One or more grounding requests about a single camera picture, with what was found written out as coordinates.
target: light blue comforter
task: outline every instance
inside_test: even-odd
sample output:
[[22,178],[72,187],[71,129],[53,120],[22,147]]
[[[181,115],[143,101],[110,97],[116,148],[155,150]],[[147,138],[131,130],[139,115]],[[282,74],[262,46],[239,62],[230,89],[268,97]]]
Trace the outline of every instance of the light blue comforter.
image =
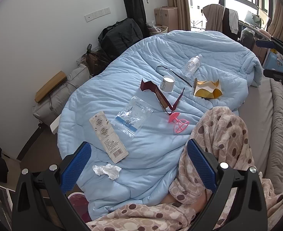
[[[180,119],[190,121],[188,128],[177,135],[155,94],[149,90],[141,92],[139,87],[142,78],[160,84],[162,75],[168,72],[159,69],[157,73],[158,65],[180,74],[179,69],[197,54],[203,55],[197,74],[203,74],[207,80],[220,79],[223,95],[214,100],[195,97],[192,88],[174,75],[174,91],[167,99],[173,104],[185,87],[177,112],[181,113]],[[259,85],[261,76],[261,64],[255,54],[222,33],[174,31],[140,41],[102,74],[77,89],[61,114],[58,147],[64,158],[83,141],[92,144],[92,156],[77,181],[89,201],[91,218],[99,218],[129,202],[159,204],[176,176],[183,146],[202,115],[214,106],[236,110],[248,95],[247,87]],[[115,128],[129,155],[117,163],[122,170],[119,178],[112,181],[92,170],[93,165],[113,162],[89,119],[99,111],[114,119],[133,96],[148,102],[154,112],[133,140]]]

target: cardboard box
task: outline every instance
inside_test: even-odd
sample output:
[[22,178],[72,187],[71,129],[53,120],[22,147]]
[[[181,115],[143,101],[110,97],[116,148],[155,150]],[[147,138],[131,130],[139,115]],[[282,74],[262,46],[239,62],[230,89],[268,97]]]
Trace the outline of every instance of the cardboard box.
[[50,79],[40,90],[36,93],[35,101],[39,103],[47,94],[49,94],[59,84],[67,79],[64,72],[60,71],[52,79]]
[[179,29],[177,7],[161,7],[154,9],[155,21],[158,26],[167,26],[168,32]]

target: pink plastic stand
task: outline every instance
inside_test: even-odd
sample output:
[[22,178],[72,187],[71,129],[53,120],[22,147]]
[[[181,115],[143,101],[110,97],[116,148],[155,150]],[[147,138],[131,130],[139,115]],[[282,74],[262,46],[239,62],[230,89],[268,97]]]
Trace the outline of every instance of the pink plastic stand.
[[176,132],[176,134],[181,133],[190,124],[190,122],[185,119],[178,120],[177,117],[179,116],[179,114],[179,112],[172,113],[168,120],[168,123],[171,123],[174,120],[176,121],[175,126],[173,127],[173,130]]

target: polka dot blanket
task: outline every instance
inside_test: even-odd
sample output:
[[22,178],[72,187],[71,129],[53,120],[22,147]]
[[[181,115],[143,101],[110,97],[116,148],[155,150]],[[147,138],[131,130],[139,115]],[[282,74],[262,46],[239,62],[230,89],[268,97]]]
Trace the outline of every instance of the polka dot blanket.
[[[227,162],[234,169],[247,170],[254,166],[246,125],[228,107],[215,107],[207,111],[192,131],[190,139],[192,138],[219,162]],[[271,181],[262,178],[261,172],[259,176],[264,189],[270,230],[283,215],[283,193],[275,195]],[[185,146],[177,176],[169,187],[169,193],[176,199],[175,202],[151,207],[126,204],[87,225],[93,231],[186,231],[196,216],[195,203],[205,191],[209,199],[211,191],[205,189]],[[224,225],[235,193],[236,189],[232,189],[214,228]]]

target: paper cup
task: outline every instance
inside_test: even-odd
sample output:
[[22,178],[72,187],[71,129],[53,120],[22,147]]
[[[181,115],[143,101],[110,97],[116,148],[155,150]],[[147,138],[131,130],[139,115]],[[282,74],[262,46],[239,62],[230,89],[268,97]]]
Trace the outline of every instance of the paper cup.
[[175,84],[175,79],[171,75],[165,75],[160,84],[160,90],[162,90],[165,93],[170,94],[173,92],[174,84]]

